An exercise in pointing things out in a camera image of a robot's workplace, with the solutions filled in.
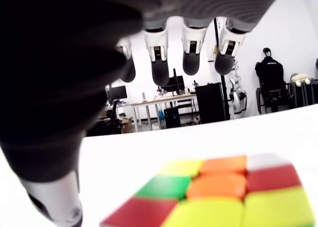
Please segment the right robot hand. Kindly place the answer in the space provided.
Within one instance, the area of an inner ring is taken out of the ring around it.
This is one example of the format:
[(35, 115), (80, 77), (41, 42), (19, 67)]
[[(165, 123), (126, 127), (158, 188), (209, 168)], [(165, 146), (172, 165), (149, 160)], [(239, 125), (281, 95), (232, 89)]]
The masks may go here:
[(145, 31), (154, 82), (169, 79), (166, 21), (184, 19), (183, 48), (225, 17), (215, 69), (228, 74), (245, 36), (275, 0), (0, 0), (0, 147), (35, 208), (79, 227), (79, 151), (106, 86), (133, 80), (120, 41)]

